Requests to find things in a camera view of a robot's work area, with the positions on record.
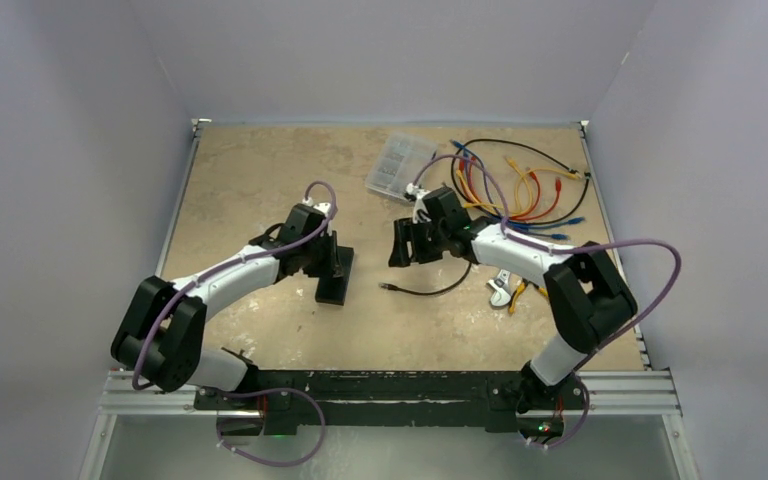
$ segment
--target yellow cable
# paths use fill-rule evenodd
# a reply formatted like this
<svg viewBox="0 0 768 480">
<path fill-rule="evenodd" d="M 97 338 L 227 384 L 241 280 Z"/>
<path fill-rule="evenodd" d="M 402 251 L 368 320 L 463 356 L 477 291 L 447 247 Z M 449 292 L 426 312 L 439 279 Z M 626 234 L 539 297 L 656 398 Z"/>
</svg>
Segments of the yellow cable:
<svg viewBox="0 0 768 480">
<path fill-rule="evenodd" d="M 528 285 L 525 280 L 519 282 L 519 285 L 517 286 L 516 291 L 514 291 L 513 297 L 511 297 L 511 303 L 508 304 L 508 313 L 513 315 L 514 312 L 516 312 L 516 301 L 519 298 L 520 295 L 522 295 L 522 292 L 525 291 L 525 287 Z"/>
<path fill-rule="evenodd" d="M 463 186 L 463 187 L 464 187 L 464 191 L 467 193 L 467 196 L 468 196 L 468 197 L 470 197 L 470 199 L 471 199 L 471 200 L 473 200 L 472 202 L 467 202 L 467 203 L 465 203 L 465 204 L 464 204 L 464 208 L 484 207 L 484 208 L 497 208 L 497 209 L 499 209 L 499 210 L 504 210 L 504 208 L 505 208 L 505 207 L 504 207 L 504 206 L 502 206 L 502 205 L 497 205 L 497 204 L 495 204 L 495 203 L 487 203 L 487 202 L 479 202 L 479 201 L 476 201 L 476 199 L 474 198 L 474 196 L 475 196 L 475 193 L 474 193 L 474 192 L 471 192 L 471 191 L 470 191 L 470 190 L 469 190 L 469 189 L 466 187 L 466 185 L 467 185 L 467 183 L 466 183 L 466 178 L 464 178 L 464 176 L 463 176 L 463 173 L 462 173 L 460 170 L 458 170 L 458 171 L 457 171 L 457 173 L 456 173 L 456 175 L 458 176 L 458 180 L 460 180 L 460 182 L 461 182 L 461 186 Z M 518 216 L 518 215 L 522 215 L 523 213 L 525 213 L 525 212 L 527 212 L 527 211 L 528 211 L 528 209 L 522 209 L 522 210 L 520 210 L 519 212 L 516 212 L 516 213 L 511 213 L 511 214 L 510 214 L 510 215 L 508 215 L 508 216 L 509 216 L 509 217 L 515 217 L 515 216 Z"/>
<path fill-rule="evenodd" d="M 514 162 L 510 157 L 505 157 L 505 161 L 508 162 L 508 165 L 511 166 L 511 168 L 514 169 L 517 174 L 519 174 L 519 180 L 517 180 L 516 187 L 514 187 L 514 199 L 516 200 L 517 208 L 519 209 L 519 213 L 517 215 L 522 215 L 525 212 L 529 212 L 534 208 L 534 202 L 537 201 L 536 198 L 534 198 L 534 192 L 531 190 L 531 184 L 528 183 L 528 179 L 525 177 L 526 173 L 519 169 L 519 166 Z M 520 201 L 519 201 L 519 186 L 525 184 L 526 190 L 528 190 L 528 208 L 522 208 Z"/>
<path fill-rule="evenodd" d="M 510 165 L 510 167 L 513 168 L 514 171 L 519 175 L 519 179 L 517 180 L 516 187 L 514 188 L 515 208 L 518 211 L 515 213 L 511 212 L 509 215 L 510 217 L 516 217 L 526 212 L 530 212 L 532 210 L 532 207 L 534 206 L 534 202 L 537 200 L 536 198 L 534 198 L 534 190 L 531 188 L 531 184 L 528 183 L 528 179 L 526 178 L 527 175 L 534 172 L 548 172 L 548 173 L 561 175 L 572 180 L 581 180 L 583 178 L 574 173 L 570 173 L 564 170 L 559 170 L 556 168 L 548 168 L 548 167 L 528 168 L 526 169 L 526 171 L 523 172 L 512 158 L 508 156 L 505 156 L 504 158 L 505 158 L 505 161 L 508 162 L 508 165 Z M 460 169 L 458 169 L 456 173 L 458 176 L 458 180 L 461 182 L 461 187 L 463 188 L 463 191 L 467 194 L 469 199 L 472 200 L 471 202 L 467 202 L 466 204 L 464 204 L 464 207 L 466 208 L 484 207 L 484 208 L 495 208 L 495 209 L 504 208 L 501 205 L 480 201 L 478 199 L 478 195 L 474 191 L 472 191 L 472 189 L 469 188 L 469 183 L 466 181 L 466 178 L 464 178 L 463 172 Z M 528 191 L 528 207 L 527 208 L 522 206 L 522 202 L 520 201 L 520 198 L 519 198 L 519 187 L 523 184 L 525 184 L 525 188 Z"/>
</svg>

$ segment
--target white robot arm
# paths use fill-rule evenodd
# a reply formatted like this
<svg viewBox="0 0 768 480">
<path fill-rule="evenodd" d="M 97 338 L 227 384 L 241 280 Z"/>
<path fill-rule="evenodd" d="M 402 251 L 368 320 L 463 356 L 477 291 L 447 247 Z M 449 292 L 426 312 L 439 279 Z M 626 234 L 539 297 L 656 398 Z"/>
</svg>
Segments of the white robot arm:
<svg viewBox="0 0 768 480">
<path fill-rule="evenodd" d="M 498 223 L 472 220 L 455 192 L 408 185 L 416 200 L 411 218 L 394 222 L 391 267 L 452 256 L 510 271 L 544 287 L 558 334 L 522 369 L 524 394 L 550 395 L 579 363 L 637 312 L 637 303 L 610 257 L 602 251 L 570 254 L 574 247 L 528 238 L 511 240 Z"/>
<path fill-rule="evenodd" d="M 178 295 L 169 312 L 169 324 L 148 339 L 141 375 L 164 391 L 177 390 L 185 383 L 224 391 L 237 389 L 246 372 L 256 367 L 242 353 L 203 349 L 206 323 L 240 298 L 299 270 L 319 279 L 317 302 L 342 305 L 354 251 L 337 245 L 337 232 L 330 225 L 298 248 L 267 254 L 315 234 L 330 208 L 328 203 L 297 204 L 284 223 L 210 268 L 171 282 L 156 276 L 143 280 L 114 338 L 113 358 L 135 368 L 152 324 Z"/>
</svg>

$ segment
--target clear plastic box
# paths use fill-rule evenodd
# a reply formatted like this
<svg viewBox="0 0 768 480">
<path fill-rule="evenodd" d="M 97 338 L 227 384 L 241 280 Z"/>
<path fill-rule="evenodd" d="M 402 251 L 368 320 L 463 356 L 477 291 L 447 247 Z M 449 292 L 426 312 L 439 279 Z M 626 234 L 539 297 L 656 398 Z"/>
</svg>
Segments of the clear plastic box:
<svg viewBox="0 0 768 480">
<path fill-rule="evenodd" d="M 437 144 L 422 137 L 393 132 L 366 176 L 366 188 L 408 203 L 405 187 L 437 153 Z"/>
</svg>

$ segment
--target white wall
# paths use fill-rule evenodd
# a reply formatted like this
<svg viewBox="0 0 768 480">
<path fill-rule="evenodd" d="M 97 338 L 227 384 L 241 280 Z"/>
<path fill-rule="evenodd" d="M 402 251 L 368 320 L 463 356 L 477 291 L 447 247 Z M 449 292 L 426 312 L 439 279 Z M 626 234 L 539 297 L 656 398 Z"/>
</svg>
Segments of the white wall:
<svg viewBox="0 0 768 480">
<path fill-rule="evenodd" d="M 188 117 L 124 0 L 0 0 L 0 479 L 75 478 Z"/>
<path fill-rule="evenodd" d="M 660 0 L 589 140 L 617 236 L 684 254 L 643 331 L 703 477 L 768 478 L 768 1 Z M 623 258 L 651 298 L 670 260 Z"/>
<path fill-rule="evenodd" d="M 654 0 L 133 0 L 191 116 L 589 118 Z"/>
</svg>

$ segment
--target tabletop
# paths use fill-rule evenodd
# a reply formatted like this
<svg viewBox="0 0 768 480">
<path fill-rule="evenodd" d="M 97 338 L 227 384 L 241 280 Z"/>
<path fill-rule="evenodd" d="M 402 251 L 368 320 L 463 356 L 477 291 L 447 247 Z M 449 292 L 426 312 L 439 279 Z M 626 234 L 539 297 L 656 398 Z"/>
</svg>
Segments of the tabletop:
<svg viewBox="0 0 768 480">
<path fill-rule="evenodd" d="M 440 153 L 454 153 L 450 139 L 461 142 L 491 137 L 532 145 L 586 171 L 587 158 L 574 128 L 499 128 L 468 126 L 207 126 L 192 165 L 174 234 L 164 264 L 164 278 L 189 275 L 239 251 L 249 239 L 283 221 L 313 180 L 337 192 L 338 214 L 332 225 L 341 245 L 354 248 L 345 305 L 317 304 L 316 279 L 303 274 L 256 291 L 220 312 L 208 323 L 205 345 L 242 350 L 261 368 L 370 370 L 518 370 L 556 333 L 547 300 L 526 289 L 516 312 L 493 309 L 486 283 L 498 268 L 473 266 L 455 290 L 436 297 L 414 297 L 384 290 L 379 282 L 430 291 L 453 283 L 464 260 L 443 260 L 408 268 L 389 268 L 393 220 L 410 216 L 411 207 L 369 192 L 364 179 L 391 132 L 438 143 Z M 521 168 L 550 167 L 543 157 L 508 145 L 471 148 L 512 199 L 518 178 L 504 160 Z M 540 211 L 554 199 L 551 173 Z M 449 163 L 429 169 L 423 184 L 451 185 Z M 582 181 L 562 179 L 556 213 L 578 200 Z M 608 241 L 596 189 L 589 189 L 577 216 L 586 221 L 558 229 L 567 243 Z M 319 188 L 315 201 L 328 201 Z M 633 332 L 600 352 L 585 369 L 642 370 Z"/>
</svg>

